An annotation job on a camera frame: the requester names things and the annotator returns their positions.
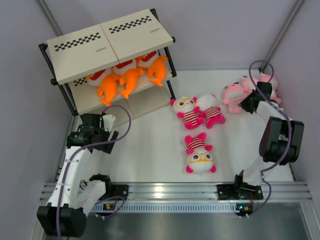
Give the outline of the beige three-tier shelf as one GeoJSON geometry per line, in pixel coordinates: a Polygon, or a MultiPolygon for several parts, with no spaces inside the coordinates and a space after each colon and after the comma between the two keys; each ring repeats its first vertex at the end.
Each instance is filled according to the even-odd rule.
{"type": "Polygon", "coordinates": [[[47,40],[40,52],[73,116],[102,106],[86,76],[175,43],[158,20],[145,9],[47,40]]]}

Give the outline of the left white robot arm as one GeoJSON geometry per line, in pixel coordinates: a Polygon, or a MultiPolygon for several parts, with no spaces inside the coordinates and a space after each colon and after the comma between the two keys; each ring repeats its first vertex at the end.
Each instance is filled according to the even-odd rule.
{"type": "Polygon", "coordinates": [[[85,113],[66,141],[63,166],[55,188],[36,216],[49,236],[79,238],[96,202],[113,194],[111,179],[98,172],[95,153],[110,154],[119,133],[112,131],[116,117],[109,113],[85,113]]]}

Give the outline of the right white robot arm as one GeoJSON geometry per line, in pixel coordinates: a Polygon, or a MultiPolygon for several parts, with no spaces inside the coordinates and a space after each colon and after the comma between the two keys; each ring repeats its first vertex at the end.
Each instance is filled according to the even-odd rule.
{"type": "Polygon", "coordinates": [[[256,160],[235,176],[233,192],[240,199],[259,194],[260,184],[266,173],[277,166],[295,162],[300,154],[304,124],[288,117],[277,102],[271,101],[272,85],[257,82],[240,106],[249,113],[256,113],[266,123],[256,160]]]}

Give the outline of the white panda plush front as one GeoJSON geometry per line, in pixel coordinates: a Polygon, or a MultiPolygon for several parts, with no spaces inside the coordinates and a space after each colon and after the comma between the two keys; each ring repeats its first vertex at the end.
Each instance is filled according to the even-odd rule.
{"type": "Polygon", "coordinates": [[[187,173],[215,173],[217,171],[215,158],[211,152],[213,146],[206,143],[206,138],[205,132],[196,136],[187,135],[184,138],[187,155],[185,171],[187,173]]]}

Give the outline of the white panda plush with glasses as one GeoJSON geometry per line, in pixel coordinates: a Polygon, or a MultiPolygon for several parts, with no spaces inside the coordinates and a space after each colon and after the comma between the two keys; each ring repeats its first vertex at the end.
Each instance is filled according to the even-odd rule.
{"type": "Polygon", "coordinates": [[[200,116],[200,108],[196,106],[197,97],[186,97],[172,98],[169,104],[172,106],[176,116],[182,120],[183,125],[186,129],[192,130],[205,121],[204,117],[200,116]]]}

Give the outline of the orange shark plush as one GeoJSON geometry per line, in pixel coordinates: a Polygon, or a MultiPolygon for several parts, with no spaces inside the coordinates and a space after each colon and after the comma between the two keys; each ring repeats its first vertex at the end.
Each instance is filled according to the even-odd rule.
{"type": "Polygon", "coordinates": [[[111,68],[119,76],[118,81],[120,86],[124,87],[119,94],[128,99],[129,95],[137,88],[139,77],[144,74],[144,70],[137,67],[137,60],[135,58],[114,65],[111,68]]]}
{"type": "Polygon", "coordinates": [[[138,56],[136,58],[137,66],[146,70],[146,75],[151,83],[162,87],[162,81],[167,76],[167,67],[165,62],[169,58],[166,55],[160,55],[157,50],[138,56]]]}
{"type": "Polygon", "coordinates": [[[97,87],[96,93],[102,104],[109,107],[118,94],[120,76],[115,74],[112,68],[97,71],[85,77],[90,86],[97,87]]]}

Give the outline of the aluminium mounting rail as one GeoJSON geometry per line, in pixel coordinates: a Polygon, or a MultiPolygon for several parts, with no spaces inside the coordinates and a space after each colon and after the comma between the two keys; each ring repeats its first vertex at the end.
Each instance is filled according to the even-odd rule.
{"type": "MultiPolygon", "coordinates": [[[[121,188],[115,184],[114,195],[126,197],[128,201],[217,201],[223,193],[218,190],[220,182],[125,182],[121,188]]],[[[261,185],[264,197],[271,190],[270,202],[309,202],[312,195],[305,182],[271,182],[271,187],[261,185]]]]}

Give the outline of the white panda plush face down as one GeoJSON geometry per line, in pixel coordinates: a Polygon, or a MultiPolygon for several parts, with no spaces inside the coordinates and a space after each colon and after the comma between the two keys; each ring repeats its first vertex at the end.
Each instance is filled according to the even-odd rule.
{"type": "Polygon", "coordinates": [[[211,129],[215,124],[224,124],[226,118],[218,106],[217,97],[212,93],[200,95],[196,106],[199,107],[200,116],[204,118],[205,126],[211,129]]]}

